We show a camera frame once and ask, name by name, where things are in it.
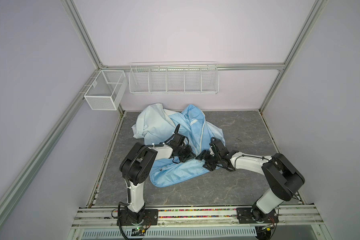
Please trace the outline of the light blue jacket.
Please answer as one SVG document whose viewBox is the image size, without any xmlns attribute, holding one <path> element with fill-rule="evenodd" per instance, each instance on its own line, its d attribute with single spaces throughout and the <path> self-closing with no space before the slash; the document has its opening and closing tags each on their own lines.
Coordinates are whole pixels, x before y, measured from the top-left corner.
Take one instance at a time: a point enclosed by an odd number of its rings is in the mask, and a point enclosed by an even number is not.
<svg viewBox="0 0 360 240">
<path fill-rule="evenodd" d="M 207 122 L 205 114 L 188 105 L 182 112 L 164 109 L 161 103 L 146 107 L 132 127 L 134 138 L 146 145 L 173 148 L 170 157 L 156 160 L 150 171 L 155 187 L 164 188 L 208 173 L 205 161 L 196 157 L 210 149 L 212 138 L 225 142 L 223 131 Z"/>
</svg>

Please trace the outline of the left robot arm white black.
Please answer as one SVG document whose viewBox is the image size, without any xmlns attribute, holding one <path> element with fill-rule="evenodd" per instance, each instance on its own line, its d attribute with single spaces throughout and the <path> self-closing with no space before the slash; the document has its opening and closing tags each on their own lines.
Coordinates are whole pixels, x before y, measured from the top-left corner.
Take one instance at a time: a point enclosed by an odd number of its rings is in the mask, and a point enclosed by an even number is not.
<svg viewBox="0 0 360 240">
<path fill-rule="evenodd" d="M 119 215 L 126 217 L 132 224 L 143 222 L 145 212 L 144 182 L 156 160 L 179 159 L 174 164 L 185 163 L 196 155 L 193 153 L 189 140 L 179 133 L 178 124 L 174 133 L 164 142 L 157 145 L 136 143 L 120 164 L 120 171 L 127 185 L 127 202 L 124 211 Z"/>
</svg>

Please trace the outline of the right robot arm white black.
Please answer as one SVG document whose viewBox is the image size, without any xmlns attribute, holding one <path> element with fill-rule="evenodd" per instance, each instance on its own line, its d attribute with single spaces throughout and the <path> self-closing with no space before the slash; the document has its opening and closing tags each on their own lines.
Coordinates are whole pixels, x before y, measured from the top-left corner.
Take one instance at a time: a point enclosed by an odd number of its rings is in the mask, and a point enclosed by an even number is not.
<svg viewBox="0 0 360 240">
<path fill-rule="evenodd" d="M 255 223 L 264 223 L 267 220 L 276 222 L 275 208 L 294 198 L 306 182 L 297 168 L 281 153 L 255 156 L 229 151 L 222 141 L 215 137 L 211 138 L 210 149 L 203 150 L 196 159 L 205 161 L 203 167 L 210 172 L 219 167 L 229 172 L 247 170 L 265 176 L 269 189 L 252 205 L 247 214 L 242 214 Z"/>
</svg>

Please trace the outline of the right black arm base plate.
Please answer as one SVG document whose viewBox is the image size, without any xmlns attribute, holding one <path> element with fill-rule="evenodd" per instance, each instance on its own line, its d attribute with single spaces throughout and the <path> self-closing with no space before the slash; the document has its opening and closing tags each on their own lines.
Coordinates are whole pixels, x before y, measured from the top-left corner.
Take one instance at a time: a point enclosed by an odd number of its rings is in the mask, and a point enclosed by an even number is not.
<svg viewBox="0 0 360 240">
<path fill-rule="evenodd" d="M 252 207 L 236 208 L 236 211 L 240 224 L 276 224 L 279 222 L 279 216 L 275 209 L 268 214 Z"/>
</svg>

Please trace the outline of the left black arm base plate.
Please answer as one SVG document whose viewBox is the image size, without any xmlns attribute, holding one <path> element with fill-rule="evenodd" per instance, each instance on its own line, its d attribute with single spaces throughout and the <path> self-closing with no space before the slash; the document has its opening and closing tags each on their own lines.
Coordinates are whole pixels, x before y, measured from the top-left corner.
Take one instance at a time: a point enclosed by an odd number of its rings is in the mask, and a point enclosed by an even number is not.
<svg viewBox="0 0 360 240">
<path fill-rule="evenodd" d="M 118 213 L 118 217 L 122 226 L 137 226 L 137 225 L 146 225 L 146 226 L 156 226 L 159 219 L 159 210 L 158 209 L 142 209 L 138 213 L 132 212 L 129 209 L 122 209 Z"/>
</svg>

